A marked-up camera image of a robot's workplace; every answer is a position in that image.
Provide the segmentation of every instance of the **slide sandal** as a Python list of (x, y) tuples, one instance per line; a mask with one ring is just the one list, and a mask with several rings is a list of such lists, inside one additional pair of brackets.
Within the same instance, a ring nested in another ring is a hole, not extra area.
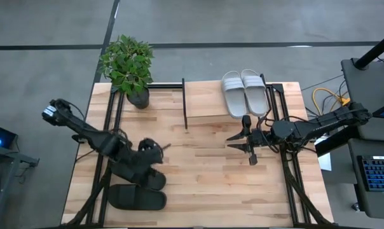
[(241, 118), (246, 115), (244, 85), (238, 72), (230, 71), (223, 76), (222, 90), (230, 116)]
[(109, 188), (108, 201), (121, 210), (156, 211), (165, 207), (167, 196), (135, 184), (115, 184)]
[(242, 81), (250, 112), (258, 117), (264, 116), (268, 105), (263, 79), (255, 71), (245, 69), (242, 71)]
[(131, 183), (139, 184), (144, 188), (151, 188), (152, 190), (161, 190), (167, 183), (165, 175), (151, 167), (129, 167), (123, 162), (116, 162), (111, 166), (111, 172)]

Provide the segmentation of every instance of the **wooden table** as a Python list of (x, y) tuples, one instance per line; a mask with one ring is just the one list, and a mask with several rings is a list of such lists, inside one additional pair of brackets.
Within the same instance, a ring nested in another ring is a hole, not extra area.
[[(289, 114), (307, 118), (299, 83), (282, 84)], [(110, 86), (98, 83), (93, 89), (87, 122), (99, 129), (103, 127)], [(105, 226), (292, 226), (280, 155), (267, 147), (256, 148), (258, 164), (250, 166), (248, 155), (225, 147), (225, 140), (242, 126), (240, 120), (227, 115), (219, 81), (186, 83), (187, 130), (181, 90), (154, 89), (150, 94), (150, 105), (145, 110), (125, 101), (121, 128), (134, 147), (144, 137), (162, 146), (172, 143), (165, 151), (164, 164), (154, 166), (167, 177), (163, 189), (167, 206), (161, 211), (122, 211), (107, 204)], [(82, 145), (78, 156), (90, 150)], [(304, 150), (298, 157), (306, 194), (324, 217), (333, 221), (316, 154)], [(72, 219), (89, 197), (96, 160), (97, 154), (92, 153), (76, 164), (63, 223)], [(112, 176), (111, 184), (121, 183), (128, 182)], [(302, 216), (298, 196), (295, 199)]]

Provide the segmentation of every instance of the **gray floor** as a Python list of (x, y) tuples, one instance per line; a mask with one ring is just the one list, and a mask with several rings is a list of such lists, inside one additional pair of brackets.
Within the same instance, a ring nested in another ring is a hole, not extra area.
[[(112, 5), (113, 0), (0, 0), (0, 45), (101, 44)], [(123, 33), (150, 43), (379, 41), (384, 38), (384, 0), (121, 0), (112, 39)], [(316, 111), (311, 99), (316, 87), (311, 86), (341, 75), (340, 60), (360, 57), (370, 48), (155, 50), (151, 70), (155, 81), (164, 82), (218, 80), (230, 70), (253, 69), (267, 81), (310, 87), (303, 97)], [(99, 53), (0, 51), (0, 126), (20, 136), (24, 153), (41, 158), (23, 185), (13, 184), (1, 228), (59, 224), (78, 146), (71, 131), (47, 124), (41, 111), (58, 97), (85, 110)], [(339, 77), (318, 87), (335, 92), (342, 81)], [(317, 94), (319, 105), (325, 96)], [(350, 209), (355, 202), (351, 184), (324, 176), (335, 222), (384, 228), (384, 220)]]

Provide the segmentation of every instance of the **black slipper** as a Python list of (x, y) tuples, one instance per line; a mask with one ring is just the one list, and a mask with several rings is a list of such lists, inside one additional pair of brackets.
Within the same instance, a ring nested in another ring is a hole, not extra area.
[(109, 188), (108, 201), (121, 210), (156, 211), (165, 207), (167, 196), (135, 184), (116, 184)]
[(129, 167), (125, 163), (116, 162), (111, 167), (111, 172), (131, 183), (152, 190), (161, 190), (167, 183), (165, 175), (151, 167)]

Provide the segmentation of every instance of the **potted plant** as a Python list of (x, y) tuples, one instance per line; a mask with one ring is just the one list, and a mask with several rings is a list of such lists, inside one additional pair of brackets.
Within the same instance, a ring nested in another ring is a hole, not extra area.
[(110, 78), (113, 87), (126, 93), (128, 101), (144, 109), (149, 104), (148, 83), (153, 82), (149, 72), (152, 58), (148, 43), (121, 35), (100, 56), (100, 71), (105, 78)]

